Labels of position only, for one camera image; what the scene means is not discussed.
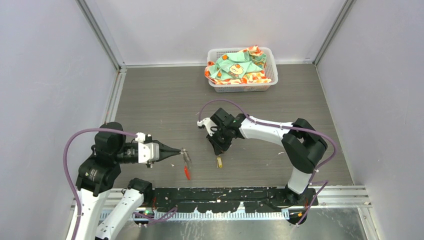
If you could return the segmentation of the key with yellow tag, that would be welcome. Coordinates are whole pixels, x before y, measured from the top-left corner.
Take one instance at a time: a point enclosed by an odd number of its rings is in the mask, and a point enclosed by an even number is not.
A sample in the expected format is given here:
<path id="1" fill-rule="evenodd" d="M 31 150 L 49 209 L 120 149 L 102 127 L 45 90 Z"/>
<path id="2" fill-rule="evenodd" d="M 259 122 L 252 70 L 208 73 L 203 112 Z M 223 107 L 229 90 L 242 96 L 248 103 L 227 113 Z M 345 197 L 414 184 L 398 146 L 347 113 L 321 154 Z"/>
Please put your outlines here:
<path id="1" fill-rule="evenodd" d="M 216 161 L 217 161 L 217 167 L 222 168 L 223 167 L 222 158 L 220 156 L 217 156 Z"/>

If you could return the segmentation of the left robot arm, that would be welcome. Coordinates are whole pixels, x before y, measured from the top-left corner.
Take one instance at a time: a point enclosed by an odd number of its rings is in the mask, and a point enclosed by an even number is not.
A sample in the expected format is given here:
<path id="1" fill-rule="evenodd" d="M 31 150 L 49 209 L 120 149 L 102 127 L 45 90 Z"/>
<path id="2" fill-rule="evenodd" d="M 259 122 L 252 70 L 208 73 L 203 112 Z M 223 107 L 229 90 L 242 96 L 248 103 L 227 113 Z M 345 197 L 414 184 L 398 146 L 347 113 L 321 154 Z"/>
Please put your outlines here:
<path id="1" fill-rule="evenodd" d="M 68 169 L 68 151 L 72 141 L 83 133 L 95 132 L 90 156 L 80 165 L 76 183 Z M 70 137 L 63 151 L 63 168 L 75 199 L 75 212 L 66 238 L 68 240 L 114 240 L 139 207 L 154 202 L 151 182 L 130 180 L 123 197 L 112 212 L 100 221 L 106 199 L 122 164 L 152 164 L 182 154 L 182 150 L 154 140 L 142 132 L 130 133 L 118 122 L 107 122 L 99 128 L 80 130 Z"/>

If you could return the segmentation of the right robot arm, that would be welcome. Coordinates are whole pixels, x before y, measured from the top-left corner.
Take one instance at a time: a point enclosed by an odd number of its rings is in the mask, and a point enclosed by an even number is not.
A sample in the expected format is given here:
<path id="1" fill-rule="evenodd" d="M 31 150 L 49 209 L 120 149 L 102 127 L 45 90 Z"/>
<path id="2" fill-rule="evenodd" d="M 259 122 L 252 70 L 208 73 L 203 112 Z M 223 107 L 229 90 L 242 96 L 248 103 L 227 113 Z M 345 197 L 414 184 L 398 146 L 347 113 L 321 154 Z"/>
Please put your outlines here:
<path id="1" fill-rule="evenodd" d="M 291 205 L 305 199 L 313 172 L 328 149 L 323 137 L 303 118 L 273 122 L 243 113 L 233 116 L 219 108 L 211 117 L 198 120 L 197 126 L 206 129 L 206 138 L 217 156 L 225 153 L 234 139 L 256 139 L 283 147 L 293 166 L 285 186 L 285 198 Z"/>

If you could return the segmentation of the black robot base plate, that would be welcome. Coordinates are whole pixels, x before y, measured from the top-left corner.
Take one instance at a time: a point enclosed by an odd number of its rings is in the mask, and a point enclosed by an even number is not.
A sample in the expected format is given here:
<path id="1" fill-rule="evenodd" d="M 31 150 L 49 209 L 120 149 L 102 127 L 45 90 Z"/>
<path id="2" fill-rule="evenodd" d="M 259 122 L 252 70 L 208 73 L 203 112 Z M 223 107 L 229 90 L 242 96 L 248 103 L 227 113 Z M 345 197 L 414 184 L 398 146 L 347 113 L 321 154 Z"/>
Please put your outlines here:
<path id="1" fill-rule="evenodd" d="M 307 188 L 295 196 L 279 187 L 157 187 L 147 198 L 145 206 L 167 212 L 177 208 L 178 213 L 234 213 L 243 207 L 246 213 L 274 213 L 294 207 L 305 210 L 316 194 Z"/>

